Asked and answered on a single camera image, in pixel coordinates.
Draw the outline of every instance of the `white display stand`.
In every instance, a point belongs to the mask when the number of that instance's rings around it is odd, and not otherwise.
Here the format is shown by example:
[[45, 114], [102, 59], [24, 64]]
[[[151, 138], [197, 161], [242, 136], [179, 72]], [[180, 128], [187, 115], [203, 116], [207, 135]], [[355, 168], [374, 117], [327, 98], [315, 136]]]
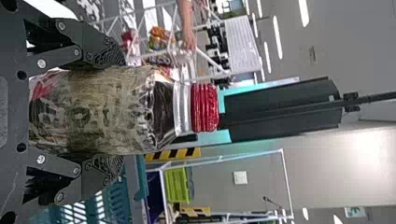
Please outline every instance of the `white display stand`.
[[[197, 82], [197, 81], [208, 81], [211, 78], [223, 78], [230, 77], [245, 73], [252, 73], [256, 71], [262, 70], [262, 64], [260, 63], [260, 55], [257, 50], [257, 46], [255, 43], [253, 31], [250, 27], [248, 16], [232, 18], [228, 20], [221, 20], [213, 11], [209, 9], [209, 7], [199, 7], [198, 4], [194, 4], [195, 11], [204, 12], [207, 15], [206, 22], [203, 24], [198, 24], [198, 20], [196, 19], [196, 13], [194, 13], [193, 17], [193, 30], [197, 31], [203, 29], [204, 27], [210, 27], [211, 25], [223, 25], [225, 27], [225, 32], [227, 35], [227, 42], [229, 47], [229, 61], [231, 66], [231, 72], [226, 71], [222, 68], [221, 65], [217, 64], [201, 49], [196, 47], [196, 51], [190, 56], [190, 61], [187, 63], [187, 66], [180, 65], [178, 61], [180, 56], [185, 55], [185, 52], [180, 52], [180, 47], [172, 48], [170, 45], [171, 40], [168, 42], [168, 48], [149, 52], [148, 41], [149, 39], [145, 36], [138, 36], [141, 33], [142, 26], [147, 19], [146, 16], [149, 15], [149, 12], [153, 9], [163, 10], [164, 7], [172, 7], [174, 9], [174, 13], [172, 15], [172, 26], [171, 26], [171, 34], [177, 30], [177, 3], [168, 2], [164, 4], [159, 4], [155, 7], [147, 7], [143, 10], [133, 10], [130, 8], [120, 9], [120, 15], [116, 17], [106, 18], [101, 21], [93, 22], [92, 25], [98, 25], [101, 27], [101, 31], [107, 35], [111, 35], [120, 41], [120, 34], [114, 32], [114, 27], [116, 24], [122, 27], [122, 23], [125, 21], [129, 21], [128, 25], [132, 26], [132, 28], [136, 29], [136, 34], [133, 38], [133, 42], [128, 46], [128, 52], [126, 53], [126, 59], [128, 61], [128, 65], [139, 66], [142, 63], [143, 59], [146, 59], [151, 56], [157, 56], [161, 54], [171, 55], [172, 60], [177, 65], [178, 78], [180, 82]], [[136, 21], [136, 13], [143, 14], [142, 20], [139, 22]], [[111, 25], [108, 29], [105, 28], [104, 23], [110, 22]], [[216, 75], [206, 74], [205, 76], [197, 76], [197, 56], [202, 57], [208, 63], [211, 63], [215, 68], [217, 68], [220, 73]]]
[[[259, 157], [259, 156], [270, 156], [274, 154], [280, 154], [282, 159], [282, 166], [283, 172], [285, 177], [285, 185], [286, 191], [288, 194], [288, 206], [289, 206], [289, 214], [283, 210], [282, 212], [269, 211], [266, 214], [249, 214], [249, 213], [211, 213], [211, 215], [217, 216], [225, 216], [225, 219], [222, 222], [218, 222], [216, 224], [239, 224], [239, 223], [252, 223], [252, 222], [265, 222], [265, 221], [272, 221], [272, 220], [279, 220], [284, 221], [287, 223], [289, 219], [294, 219], [293, 213], [293, 206], [291, 202], [291, 195], [290, 195], [290, 186], [289, 186], [289, 179], [288, 179], [288, 172], [286, 169], [285, 163], [285, 156], [283, 149], [273, 150], [273, 151], [264, 151], [264, 152], [256, 152], [256, 153], [243, 153], [243, 154], [235, 154], [235, 155], [225, 155], [225, 156], [217, 156], [217, 157], [209, 157], [209, 158], [200, 158], [197, 160], [189, 160], [189, 161], [168, 161], [167, 163], [162, 164], [158, 168], [154, 169], [147, 169], [147, 172], [158, 172], [161, 179], [161, 191], [163, 193], [163, 207], [165, 213], [165, 220], [166, 224], [169, 223], [169, 214], [167, 210], [167, 197], [166, 197], [166, 188], [165, 188], [165, 180], [164, 175], [166, 171], [178, 169], [178, 168], [186, 168], [186, 167], [193, 167], [193, 166], [201, 166], [201, 165], [208, 165], [208, 164], [215, 164], [215, 163], [222, 163], [226, 161], [237, 161], [247, 158]], [[230, 216], [240, 216], [240, 217], [248, 217], [245, 220], [230, 220]]]

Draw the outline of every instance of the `metal frame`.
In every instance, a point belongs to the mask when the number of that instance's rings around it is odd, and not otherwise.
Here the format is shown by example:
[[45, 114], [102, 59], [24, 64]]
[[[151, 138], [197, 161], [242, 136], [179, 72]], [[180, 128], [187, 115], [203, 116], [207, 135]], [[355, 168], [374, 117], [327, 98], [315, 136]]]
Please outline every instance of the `metal frame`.
[[125, 61], [113, 38], [84, 22], [49, 18], [22, 0], [0, 2], [0, 26], [7, 31], [0, 41], [0, 223], [25, 223], [52, 203], [91, 197], [113, 177], [87, 165], [90, 158], [29, 147], [29, 77], [54, 67], [101, 69]]
[[[140, 61], [140, 60], [143, 60], [143, 59], [147, 59], [149, 57], [163, 55], [163, 54], [168, 54], [168, 55], [171, 56], [171, 58], [173, 60], [173, 63], [178, 65], [177, 59], [173, 55], [176, 52], [179, 52], [180, 48], [179, 47], [171, 48], [171, 45], [170, 45], [172, 35], [174, 34], [173, 31], [175, 30], [175, 26], [176, 26], [176, 18], [177, 18], [177, 2], [176, 1], [159, 4], [159, 5], [156, 5], [154, 7], [147, 7], [147, 8], [142, 9], [142, 10], [134, 10], [133, 12], [128, 12], [128, 13], [124, 13], [120, 9], [120, 15], [119, 16], [106, 18], [106, 19], [103, 19], [101, 21], [94, 21], [94, 22], [91, 22], [90, 24], [91, 25], [95, 25], [95, 24], [100, 24], [101, 23], [102, 27], [103, 27], [102, 32], [104, 32], [105, 34], [109, 35], [111, 32], [113, 32], [112, 30], [113, 30], [115, 24], [117, 22], [122, 22], [122, 17], [125, 17], [125, 16], [131, 17], [131, 16], [135, 15], [136, 13], [143, 13], [142, 19], [141, 19], [141, 21], [138, 24], [136, 24], [136, 27], [131, 27], [131, 28], [135, 28], [136, 29], [136, 33], [134, 35], [133, 42], [130, 44], [130, 46], [128, 48], [128, 52], [126, 53], [126, 59], [129, 60], [130, 56], [132, 54], [133, 48], [136, 47], [135, 41], [138, 38], [138, 34], [141, 32], [142, 25], [143, 25], [143, 23], [144, 23], [144, 21], [146, 19], [147, 11], [152, 10], [154, 8], [164, 8], [164, 7], [170, 7], [170, 6], [174, 7], [174, 14], [172, 15], [171, 37], [170, 37], [170, 39], [168, 41], [168, 48], [164, 49], [164, 50], [155, 51], [155, 52], [141, 52], [140, 49], [137, 49], [137, 52], [140, 53], [140, 55], [138, 55], [138, 54], [134, 55], [134, 57], [132, 57], [131, 61]], [[225, 20], [222, 20], [221, 18], [219, 18], [216, 15], [216, 13], [211, 11], [211, 9], [209, 7], [198, 7], [198, 8], [202, 9], [203, 11], [206, 11], [208, 13], [208, 17], [207, 17], [206, 23], [204, 23], [204, 24], [196, 24], [197, 20], [194, 20], [194, 26], [192, 28], [194, 31], [202, 30], [203, 28], [206, 28], [206, 27], [211, 26], [211, 25], [223, 26], [225, 24], [225, 22], [227, 22], [227, 20], [225, 21]], [[108, 22], [108, 21], [111, 21], [111, 25], [109, 26], [108, 29], [106, 29], [106, 28], [104, 28], [105, 27], [104, 23]], [[147, 49], [148, 47], [147, 47], [147, 44], [145, 42], [147, 40], [149, 40], [149, 39], [146, 38], [146, 37], [140, 37], [139, 40], [142, 42], [143, 47]], [[207, 76], [203, 76], [203, 77], [196, 76], [196, 70], [197, 70], [196, 69], [196, 66], [197, 66], [196, 58], [197, 58], [197, 55], [201, 56], [208, 63], [212, 64], [214, 67], [219, 69], [220, 72], [221, 72], [221, 75], [219, 75], [219, 76], [207, 75]], [[181, 82], [197, 82], [197, 81], [209, 80], [211, 78], [224, 78], [224, 77], [230, 77], [230, 76], [239, 75], [238, 73], [233, 73], [233, 71], [229, 72], [229, 71], [224, 70], [221, 65], [219, 65], [218, 63], [213, 61], [205, 52], [203, 52], [198, 47], [196, 47], [196, 52], [193, 54], [193, 62], [191, 64], [189, 64], [189, 66], [190, 66], [190, 72], [191, 72], [191, 77], [190, 78], [184, 78], [181, 75], [181, 67], [180, 66], [177, 67], [178, 72], [179, 72], [179, 80]]]
[[[161, 165], [158, 168], [147, 169], [148, 173], [149, 172], [159, 172], [159, 174], [160, 174], [161, 191], [163, 193], [163, 206], [164, 206], [164, 214], [165, 214], [166, 224], [170, 224], [168, 222], [169, 214], [167, 211], [166, 190], [165, 190], [165, 182], [164, 182], [164, 177], [163, 177], [164, 173], [166, 171], [177, 169], [177, 168], [208, 165], [208, 164], [215, 164], [215, 163], [221, 163], [221, 162], [226, 162], [226, 161], [237, 161], [237, 160], [242, 160], [242, 159], [247, 159], [247, 158], [252, 158], [252, 157], [269, 156], [269, 155], [274, 155], [274, 154], [280, 154], [281, 158], [282, 158], [282, 166], [283, 166], [283, 171], [285, 174], [285, 184], [286, 184], [286, 190], [287, 190], [287, 194], [288, 194], [290, 214], [289, 215], [286, 215], [286, 214], [280, 215], [277, 211], [274, 211], [274, 212], [270, 212], [270, 213], [263, 214], [263, 215], [258, 215], [258, 214], [250, 215], [250, 214], [245, 214], [245, 213], [213, 213], [213, 215], [226, 216], [226, 219], [223, 220], [222, 222], [219, 222], [219, 224], [251, 223], [251, 222], [260, 222], [260, 221], [294, 219], [293, 205], [292, 205], [292, 201], [291, 201], [290, 186], [289, 186], [289, 178], [288, 178], [288, 172], [287, 172], [286, 162], [285, 162], [285, 155], [284, 155], [283, 148], [281, 148], [279, 150], [256, 152], [256, 153], [242, 153], [242, 154], [235, 154], [235, 155], [209, 157], [209, 158], [200, 158], [200, 159], [189, 160], [189, 161], [184, 161], [184, 162], [183, 161], [168, 161], [167, 163]], [[253, 217], [253, 218], [246, 219], [246, 220], [231, 221], [230, 216]]]

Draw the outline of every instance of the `display shelf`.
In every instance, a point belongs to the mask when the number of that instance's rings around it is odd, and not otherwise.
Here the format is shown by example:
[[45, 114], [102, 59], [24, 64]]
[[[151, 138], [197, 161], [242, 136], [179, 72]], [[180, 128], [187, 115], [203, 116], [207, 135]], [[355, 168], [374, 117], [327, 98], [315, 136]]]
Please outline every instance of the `display shelf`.
[[[231, 69], [227, 70], [209, 57], [205, 50], [199, 49], [198, 46], [196, 46], [195, 52], [187, 52], [181, 49], [179, 41], [175, 45], [171, 45], [171, 39], [175, 36], [179, 39], [181, 34], [176, 1], [145, 7], [142, 10], [135, 10], [133, 6], [128, 4], [128, 1], [119, 0], [119, 2], [119, 16], [95, 21], [91, 25], [114, 37], [120, 45], [127, 49], [125, 50], [125, 57], [129, 66], [141, 66], [150, 57], [168, 55], [168, 59], [175, 65], [175, 69], [171, 73], [172, 78], [180, 82], [207, 82], [210, 79], [262, 70], [259, 52], [247, 16], [222, 20], [209, 7], [202, 7], [193, 1], [192, 26], [195, 33], [212, 26], [223, 26], [225, 28], [231, 66]], [[168, 39], [166, 49], [153, 51], [149, 48], [149, 30], [154, 26], [161, 26], [162, 21], [159, 22], [157, 14], [163, 14], [161, 19], [166, 22], [163, 28], [170, 31], [171, 36]], [[131, 32], [131, 40], [122, 40], [121, 36], [127, 32]], [[198, 57], [211, 64], [217, 72], [210, 74], [206, 71], [204, 75], [198, 75]]]

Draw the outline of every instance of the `white wall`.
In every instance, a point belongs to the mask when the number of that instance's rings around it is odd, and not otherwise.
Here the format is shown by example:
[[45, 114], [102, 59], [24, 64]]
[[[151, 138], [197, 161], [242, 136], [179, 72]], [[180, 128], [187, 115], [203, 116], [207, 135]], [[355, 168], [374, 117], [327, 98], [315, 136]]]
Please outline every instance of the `white wall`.
[[[269, 42], [273, 75], [331, 77], [342, 93], [395, 90], [396, 18], [392, 0], [307, 0], [310, 23], [303, 28], [298, 1], [271, 0], [277, 15], [284, 58], [277, 58], [272, 19], [261, 30]], [[308, 49], [316, 49], [311, 64]], [[395, 103], [363, 108], [364, 119], [396, 120]]]
[[344, 208], [309, 209], [309, 220], [305, 220], [302, 210], [295, 210], [295, 224], [334, 224], [336, 215], [343, 224], [393, 224], [396, 206], [366, 208], [367, 217], [346, 218]]
[[[203, 156], [285, 149], [290, 189], [298, 208], [332, 208], [396, 204], [396, 127], [316, 133], [284, 139], [206, 147]], [[232, 172], [246, 169], [250, 184], [235, 186]], [[194, 170], [194, 205], [214, 211], [262, 210], [262, 195], [285, 202], [280, 180], [283, 172], [266, 158]]]

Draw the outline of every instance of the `black metal bracket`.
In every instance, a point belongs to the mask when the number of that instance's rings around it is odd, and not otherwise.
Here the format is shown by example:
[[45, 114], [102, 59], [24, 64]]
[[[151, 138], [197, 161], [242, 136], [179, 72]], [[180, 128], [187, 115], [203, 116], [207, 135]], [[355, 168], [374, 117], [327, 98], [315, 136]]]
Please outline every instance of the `black metal bracket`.
[[[28, 77], [55, 67], [102, 69], [125, 60], [113, 38], [82, 21], [49, 18], [23, 0], [0, 1], [0, 26], [0, 223], [26, 223], [49, 204], [92, 196], [87, 189], [111, 184], [118, 171], [105, 172], [107, 164], [87, 171], [84, 165], [93, 158], [60, 158], [29, 147]], [[96, 182], [101, 184], [91, 188]]]
[[[356, 91], [344, 94], [344, 100], [346, 102], [353, 102], [358, 98], [359, 98], [359, 94]], [[346, 113], [361, 111], [361, 107], [359, 105], [347, 105], [344, 107], [344, 109]]]

